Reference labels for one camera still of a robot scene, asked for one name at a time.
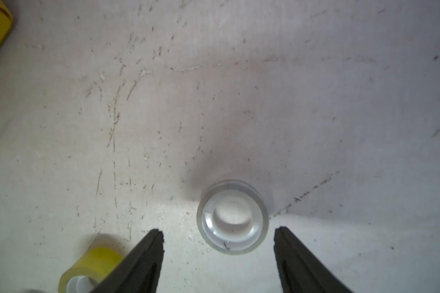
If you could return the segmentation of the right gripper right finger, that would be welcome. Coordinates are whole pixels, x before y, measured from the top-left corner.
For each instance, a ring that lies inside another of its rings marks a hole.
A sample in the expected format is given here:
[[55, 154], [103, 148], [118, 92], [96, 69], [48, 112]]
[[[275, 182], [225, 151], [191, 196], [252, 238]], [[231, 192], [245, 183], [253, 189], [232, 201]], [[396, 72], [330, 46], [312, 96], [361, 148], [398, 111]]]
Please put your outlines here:
[[275, 230], [274, 242], [285, 293], [351, 293], [287, 227]]

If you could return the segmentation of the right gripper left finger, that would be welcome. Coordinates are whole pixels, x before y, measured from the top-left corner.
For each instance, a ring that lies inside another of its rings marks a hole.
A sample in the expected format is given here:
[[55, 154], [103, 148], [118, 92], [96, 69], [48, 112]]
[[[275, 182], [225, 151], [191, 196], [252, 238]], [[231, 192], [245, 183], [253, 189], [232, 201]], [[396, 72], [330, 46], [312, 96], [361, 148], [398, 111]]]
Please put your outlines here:
[[164, 257], [164, 235], [150, 230], [94, 293], [155, 293]]

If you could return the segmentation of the yellow tape roll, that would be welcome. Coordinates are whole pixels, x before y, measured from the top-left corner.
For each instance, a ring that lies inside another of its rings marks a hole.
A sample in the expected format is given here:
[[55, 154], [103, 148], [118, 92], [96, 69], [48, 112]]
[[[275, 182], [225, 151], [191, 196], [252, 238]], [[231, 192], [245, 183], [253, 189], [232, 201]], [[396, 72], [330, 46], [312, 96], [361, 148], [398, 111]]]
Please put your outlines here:
[[58, 292], [90, 293], [122, 260], [123, 256], [113, 249], [91, 249], [62, 274]]

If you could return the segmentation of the clear tape roll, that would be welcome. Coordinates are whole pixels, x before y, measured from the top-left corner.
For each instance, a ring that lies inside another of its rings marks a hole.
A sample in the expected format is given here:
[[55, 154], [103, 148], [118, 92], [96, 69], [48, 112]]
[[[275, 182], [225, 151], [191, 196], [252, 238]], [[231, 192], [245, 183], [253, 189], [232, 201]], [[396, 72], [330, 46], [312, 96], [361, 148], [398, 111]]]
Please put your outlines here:
[[259, 192], [244, 181], [220, 181], [202, 194], [197, 211], [201, 236], [226, 255], [255, 250], [266, 238], [269, 215]]

